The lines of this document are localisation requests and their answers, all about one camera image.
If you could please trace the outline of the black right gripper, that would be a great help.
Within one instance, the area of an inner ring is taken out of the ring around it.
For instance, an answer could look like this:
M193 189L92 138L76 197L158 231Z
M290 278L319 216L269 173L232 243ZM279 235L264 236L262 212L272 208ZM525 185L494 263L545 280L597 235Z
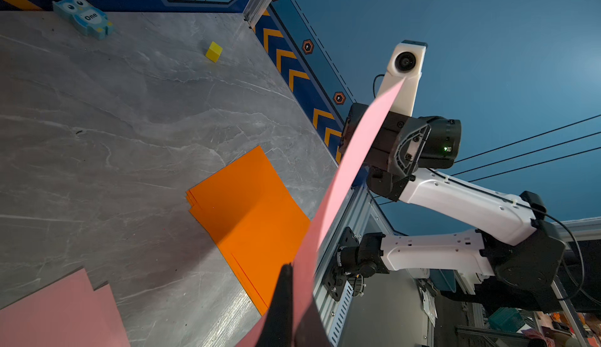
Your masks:
M339 153L349 156L337 172L337 193L349 188L366 167L368 189L393 202L460 202L462 192L430 169L453 166L462 137L459 120L414 118L388 112L379 127L368 127L369 106L355 103L344 124Z

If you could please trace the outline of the pink paper underneath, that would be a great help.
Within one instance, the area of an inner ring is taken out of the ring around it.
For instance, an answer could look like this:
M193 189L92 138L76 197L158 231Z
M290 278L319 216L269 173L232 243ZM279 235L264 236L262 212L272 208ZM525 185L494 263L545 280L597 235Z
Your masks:
M112 288L77 270L1 309L2 346L129 346Z

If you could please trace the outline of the orange curved paper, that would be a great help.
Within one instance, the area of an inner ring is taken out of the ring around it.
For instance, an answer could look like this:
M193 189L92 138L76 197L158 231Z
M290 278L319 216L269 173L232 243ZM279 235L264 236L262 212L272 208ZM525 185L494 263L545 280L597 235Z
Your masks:
M186 192L190 212L217 245L259 314L271 304L309 218L260 147Z

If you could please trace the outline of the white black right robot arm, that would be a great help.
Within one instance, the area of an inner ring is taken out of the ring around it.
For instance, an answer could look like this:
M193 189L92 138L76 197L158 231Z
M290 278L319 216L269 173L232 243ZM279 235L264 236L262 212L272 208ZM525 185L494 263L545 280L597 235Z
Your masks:
M567 251L560 223L537 194L503 194L445 175L460 138L457 120L387 114L363 162L368 189L469 228L455 234L356 237L346 227L321 280L333 299L340 300L354 278L428 269L481 276L470 297L473 303L552 312L569 300L560 292L558 276Z

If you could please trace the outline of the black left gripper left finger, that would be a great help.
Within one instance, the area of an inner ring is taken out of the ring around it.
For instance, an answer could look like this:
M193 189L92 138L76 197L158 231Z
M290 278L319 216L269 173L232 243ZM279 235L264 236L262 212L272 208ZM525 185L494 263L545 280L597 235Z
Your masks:
M293 267L283 265L256 347L290 347L293 341Z

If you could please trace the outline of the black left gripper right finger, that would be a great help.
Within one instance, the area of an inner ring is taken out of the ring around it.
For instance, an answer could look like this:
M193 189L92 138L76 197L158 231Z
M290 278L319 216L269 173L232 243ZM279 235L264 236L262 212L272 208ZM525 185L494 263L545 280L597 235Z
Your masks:
M294 333L295 347L331 347L314 302L308 307Z

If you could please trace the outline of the pink paper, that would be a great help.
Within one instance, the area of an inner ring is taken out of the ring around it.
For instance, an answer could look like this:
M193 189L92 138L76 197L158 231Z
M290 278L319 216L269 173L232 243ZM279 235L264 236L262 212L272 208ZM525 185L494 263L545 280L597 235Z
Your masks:
M401 89L403 82L400 81L391 89L382 93L368 107L361 118L345 154L341 159L338 170L330 184L319 210L311 222L308 233L297 251L293 267L293 341L294 333L312 302L315 302L313 290L315 282L316 264L318 261L319 248L322 245L347 192L352 186L358 171L367 153L376 138L391 106L394 103L397 92ZM238 346L255 346L259 334L265 322L266 314L256 325L237 343Z

